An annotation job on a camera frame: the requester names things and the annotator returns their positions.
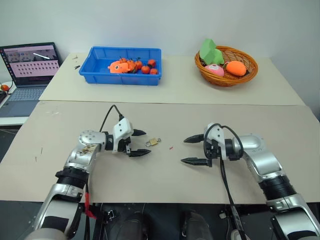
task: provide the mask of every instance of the dark floor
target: dark floor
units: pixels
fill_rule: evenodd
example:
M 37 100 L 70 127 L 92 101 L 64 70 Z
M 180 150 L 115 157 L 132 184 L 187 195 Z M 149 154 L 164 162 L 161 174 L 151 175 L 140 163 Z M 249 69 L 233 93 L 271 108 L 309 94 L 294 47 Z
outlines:
M 0 129 L 0 166 L 12 140 L 15 137 L 13 127 Z M 39 202 L 0 201 L 0 240 L 23 240 L 31 231 L 34 220 L 41 207 Z M 151 240 L 178 240 L 180 237 L 180 216 L 184 211 L 196 211 L 209 225 L 214 239 L 225 240 L 228 220 L 221 219 L 219 214 L 225 209 L 221 204 L 174 204 L 174 203 L 104 203 L 105 211 L 115 210 L 116 218 L 106 226 L 107 238 L 115 240 L 121 223 L 135 212 L 143 212 L 151 222 Z M 240 215 L 246 234 L 252 240 L 276 239 L 273 235 L 268 211 L 258 212 L 261 205 L 242 206 Z M 319 217 L 319 204 L 314 210 Z M 90 220 L 91 236 L 94 232 L 95 220 Z M 74 240 L 84 239 L 85 216 L 82 214 L 78 231 Z

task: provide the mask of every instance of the beige tabletop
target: beige tabletop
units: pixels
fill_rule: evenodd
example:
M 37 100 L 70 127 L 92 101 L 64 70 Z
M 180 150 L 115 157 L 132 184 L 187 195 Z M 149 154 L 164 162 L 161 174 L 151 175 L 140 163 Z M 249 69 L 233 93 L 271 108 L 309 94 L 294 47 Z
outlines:
M 71 53 L 40 100 L 170 104 L 304 105 L 269 58 L 256 59 L 257 76 L 233 87 L 208 83 L 192 56 L 163 56 L 158 86 L 89 84 L 75 66 L 87 53 Z
M 21 127 L 0 163 L 0 200 L 43 201 L 55 173 L 77 144 L 83 130 L 98 131 L 112 103 L 41 101 Z M 260 134 L 278 158 L 295 189 L 307 202 L 320 201 L 320 125 L 306 106 L 117 103 L 145 136 L 132 137 L 132 148 L 161 138 L 139 158 L 101 153 L 90 176 L 93 202 L 215 203 L 229 200 L 218 163 L 190 166 L 180 159 L 203 157 L 200 143 L 183 143 L 210 123 L 239 135 Z M 117 122 L 112 112 L 105 125 Z M 244 160 L 226 161 L 231 194 L 237 204 L 263 204 L 264 195 Z

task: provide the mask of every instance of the red strap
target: red strap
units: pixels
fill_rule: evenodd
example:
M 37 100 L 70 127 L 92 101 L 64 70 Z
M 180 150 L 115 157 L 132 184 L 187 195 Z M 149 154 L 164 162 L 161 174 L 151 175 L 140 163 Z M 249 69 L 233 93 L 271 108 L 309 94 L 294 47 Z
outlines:
M 97 217 L 89 210 L 90 206 L 90 195 L 88 192 L 85 193 L 85 202 L 84 202 L 84 213 L 87 215 L 89 218 L 97 219 Z

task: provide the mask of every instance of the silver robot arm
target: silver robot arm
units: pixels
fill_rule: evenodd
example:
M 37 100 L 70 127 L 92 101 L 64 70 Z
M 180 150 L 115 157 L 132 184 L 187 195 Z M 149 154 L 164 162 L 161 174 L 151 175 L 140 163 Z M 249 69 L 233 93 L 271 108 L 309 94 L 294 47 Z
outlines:
M 77 232 L 81 213 L 80 201 L 85 184 L 92 173 L 98 153 L 104 150 L 124 152 L 129 157 L 150 153 L 147 149 L 132 151 L 130 136 L 146 134 L 132 128 L 127 118 L 122 118 L 108 132 L 83 131 L 78 144 L 67 158 L 63 170 L 56 173 L 57 182 L 51 187 L 34 222 L 34 231 L 26 240 L 65 240 Z
M 256 134 L 239 136 L 241 147 L 236 137 L 225 139 L 224 127 L 226 126 L 210 123 L 204 129 L 204 134 L 184 140 L 185 143 L 206 141 L 207 149 L 204 151 L 209 159 L 188 157 L 181 161 L 191 165 L 212 167 L 212 159 L 239 160 L 243 151 L 242 157 L 263 190 L 266 205 L 276 213 L 271 221 L 277 238 L 320 240 L 319 222 L 303 197 L 290 184 L 281 164 L 267 149 L 264 139 Z

